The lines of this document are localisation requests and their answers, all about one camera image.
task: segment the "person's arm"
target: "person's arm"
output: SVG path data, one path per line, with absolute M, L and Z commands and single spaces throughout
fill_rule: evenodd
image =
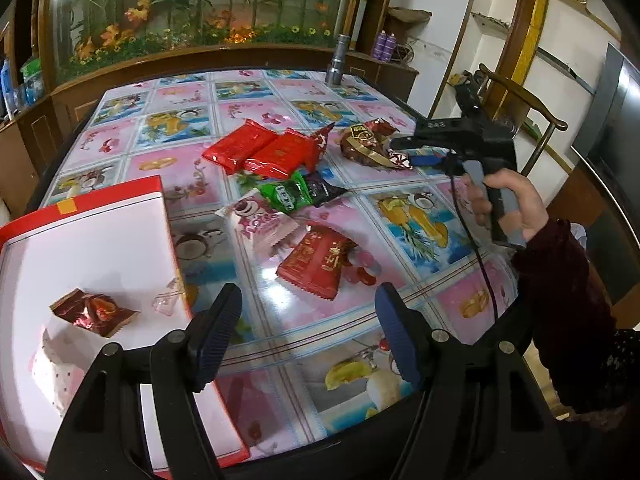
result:
M 486 224 L 491 204 L 468 178 L 465 183 L 476 221 Z M 501 170 L 487 176 L 485 183 L 508 187 L 518 198 L 520 211 L 500 223 L 507 230 L 520 225 L 528 241 L 527 248 L 513 257 L 513 265 L 532 301 L 533 340 L 540 361 L 548 368 L 561 402 L 579 413 L 621 404 L 634 380 L 621 384 L 620 372 L 631 372 L 634 364 L 614 357 L 616 342 L 621 337 L 640 339 L 636 333 L 616 332 L 609 305 L 590 282 L 587 257 L 569 222 L 550 220 L 536 189 L 518 173 Z

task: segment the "glass cabinet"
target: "glass cabinet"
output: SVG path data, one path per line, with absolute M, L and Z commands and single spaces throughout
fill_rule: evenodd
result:
M 51 0 L 58 83 L 127 59 L 221 43 L 332 46 L 346 0 Z

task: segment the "hand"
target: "hand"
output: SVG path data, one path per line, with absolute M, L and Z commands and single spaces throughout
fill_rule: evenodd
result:
M 476 222 L 478 225 L 487 226 L 489 224 L 488 216 L 492 209 L 491 202 L 484 197 L 482 188 L 471 182 L 468 174 L 462 177 L 462 182 L 466 185 Z M 497 173 L 487 175 L 484 178 L 484 183 L 489 187 L 508 187 L 518 199 L 520 210 L 507 213 L 498 220 L 506 233 L 516 228 L 522 228 L 522 235 L 528 242 L 546 225 L 549 215 L 536 188 L 527 177 L 515 171 L 502 169 Z

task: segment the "gray grip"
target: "gray grip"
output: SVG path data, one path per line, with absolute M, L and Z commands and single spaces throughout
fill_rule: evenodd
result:
M 471 181 L 476 186 L 479 186 L 482 189 L 484 198 L 488 199 L 486 186 L 484 184 L 484 170 L 482 169 L 482 164 L 480 163 L 480 161 L 466 160 L 462 163 L 462 166 L 465 168 L 465 171 L 468 173 L 469 177 L 471 177 Z M 516 198 L 516 195 L 513 193 L 511 189 L 503 187 L 500 190 L 500 198 L 501 198 L 502 209 L 503 209 L 501 214 L 507 214 L 512 211 L 517 211 L 519 209 L 518 199 Z M 525 248 L 527 246 L 527 242 L 525 241 L 524 236 L 522 235 L 522 229 L 516 229 L 510 233 L 505 233 L 504 235 L 506 236 L 507 244 L 510 247 Z

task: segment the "plastic tablecloth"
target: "plastic tablecloth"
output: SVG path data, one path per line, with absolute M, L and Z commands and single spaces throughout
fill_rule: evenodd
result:
M 242 289 L 242 317 L 217 382 L 252 458 L 337 433 L 411 392 L 376 319 L 377 284 L 393 283 L 432 327 L 445 328 L 462 342 L 475 342 L 493 323 L 449 179 L 433 167 L 367 168 L 340 153 L 345 126 L 382 117 L 410 134 L 414 117 L 356 76 L 345 75 L 340 88 L 323 81 L 323 72 L 230 70 L 111 89 L 42 203 L 152 174 L 162 177 L 192 310 L 208 308 L 226 282 Z M 278 132 L 291 127 L 306 134 L 336 123 L 317 169 L 350 192 L 293 216 L 353 239 L 375 283 L 362 280 L 355 266 L 345 267 L 337 297 L 322 300 L 276 277 L 294 243 L 280 244 L 271 258 L 258 262 L 214 214 L 259 180 L 245 173 L 226 176 L 201 158 L 206 147 L 245 118 Z M 436 148 L 421 152 L 444 155 Z M 474 224 L 459 181 L 456 189 L 502 313 L 517 295 L 515 276 L 484 229 Z

